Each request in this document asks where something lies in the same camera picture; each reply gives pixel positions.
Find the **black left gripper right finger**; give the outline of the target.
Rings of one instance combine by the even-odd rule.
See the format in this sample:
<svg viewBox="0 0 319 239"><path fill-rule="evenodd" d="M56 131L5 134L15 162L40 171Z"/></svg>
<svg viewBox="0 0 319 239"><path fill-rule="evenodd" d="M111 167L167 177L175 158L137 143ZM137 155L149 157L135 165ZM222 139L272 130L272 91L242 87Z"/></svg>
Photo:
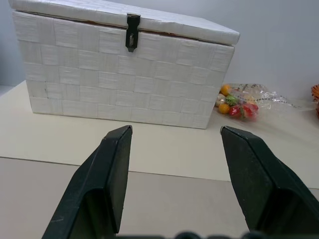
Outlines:
<svg viewBox="0 0 319 239"><path fill-rule="evenodd" d="M231 184L249 232L245 239L317 239L319 202L258 136L220 129Z"/></svg>

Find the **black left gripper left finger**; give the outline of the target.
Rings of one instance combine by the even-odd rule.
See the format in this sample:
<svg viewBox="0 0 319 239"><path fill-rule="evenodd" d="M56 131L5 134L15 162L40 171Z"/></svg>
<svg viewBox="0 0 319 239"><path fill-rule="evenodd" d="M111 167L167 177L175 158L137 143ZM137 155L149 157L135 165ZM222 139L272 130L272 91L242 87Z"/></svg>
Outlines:
<svg viewBox="0 0 319 239"><path fill-rule="evenodd" d="M133 128L112 130L73 174L44 239L114 239L128 182Z"/></svg>

